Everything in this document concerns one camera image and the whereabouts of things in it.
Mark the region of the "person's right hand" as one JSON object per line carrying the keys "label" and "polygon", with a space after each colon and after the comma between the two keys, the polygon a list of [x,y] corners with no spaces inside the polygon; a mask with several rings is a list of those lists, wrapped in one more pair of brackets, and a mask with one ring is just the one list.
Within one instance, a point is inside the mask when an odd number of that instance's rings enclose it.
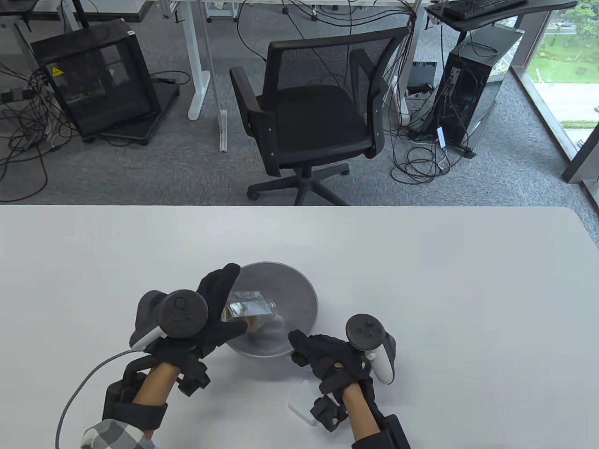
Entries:
{"label": "person's right hand", "polygon": [[292,361],[312,368],[321,381],[322,394],[331,394],[342,403],[343,391],[357,384],[366,400],[375,400],[372,368],[351,344],[333,336],[307,336],[300,330],[290,331],[288,340],[293,348]]}

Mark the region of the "person's left hand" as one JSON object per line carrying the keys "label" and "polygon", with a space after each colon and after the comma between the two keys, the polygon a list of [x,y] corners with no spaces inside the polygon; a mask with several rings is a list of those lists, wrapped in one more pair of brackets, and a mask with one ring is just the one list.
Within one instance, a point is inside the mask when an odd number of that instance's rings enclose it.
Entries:
{"label": "person's left hand", "polygon": [[207,357],[216,348],[244,335],[248,331],[245,321],[222,321],[227,298],[240,271],[239,265],[229,263],[202,279],[197,293],[207,303],[208,318],[199,332],[186,339],[160,338],[145,348],[144,353],[152,355],[159,363],[166,363],[185,372],[189,366]]}

